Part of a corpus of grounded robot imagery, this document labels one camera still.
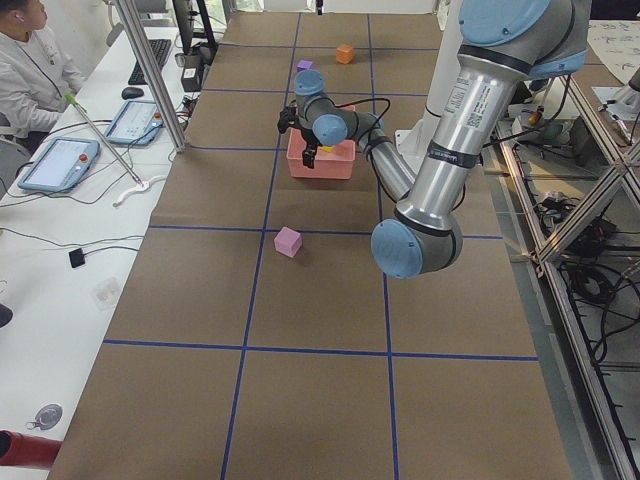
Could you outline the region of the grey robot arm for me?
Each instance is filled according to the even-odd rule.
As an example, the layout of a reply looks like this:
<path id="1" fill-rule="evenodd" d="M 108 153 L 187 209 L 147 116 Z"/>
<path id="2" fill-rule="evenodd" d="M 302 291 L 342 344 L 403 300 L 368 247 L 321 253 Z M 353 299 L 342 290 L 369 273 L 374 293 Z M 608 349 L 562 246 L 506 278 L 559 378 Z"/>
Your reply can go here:
<path id="1" fill-rule="evenodd" d="M 449 15 L 462 36 L 460 71 L 449 84 L 418 171 L 385 135 L 380 118 L 338 108 L 316 70 L 296 75 L 295 100 L 280 112 L 278 130 L 301 132 L 307 167 L 313 167 L 319 146 L 355 141 L 395 202 L 393 218 L 372 232 L 378 267 L 399 279 L 442 270 L 455 262 L 463 245 L 454 204 L 517 85 L 580 69 L 590 12 L 588 1 L 462 2 L 459 12 Z"/>

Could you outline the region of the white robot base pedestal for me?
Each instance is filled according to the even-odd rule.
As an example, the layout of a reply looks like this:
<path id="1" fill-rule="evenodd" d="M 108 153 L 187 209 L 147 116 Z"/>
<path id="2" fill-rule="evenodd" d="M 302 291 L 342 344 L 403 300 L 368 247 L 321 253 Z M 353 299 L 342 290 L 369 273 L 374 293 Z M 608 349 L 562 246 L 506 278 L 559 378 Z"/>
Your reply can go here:
<path id="1" fill-rule="evenodd" d="M 396 148 L 414 173 L 418 173 L 429 142 L 433 138 L 451 90 L 460 73 L 457 53 L 462 43 L 459 12 L 463 2 L 449 3 L 435 69 L 429 84 L 423 115 L 411 129 L 395 132 Z"/>

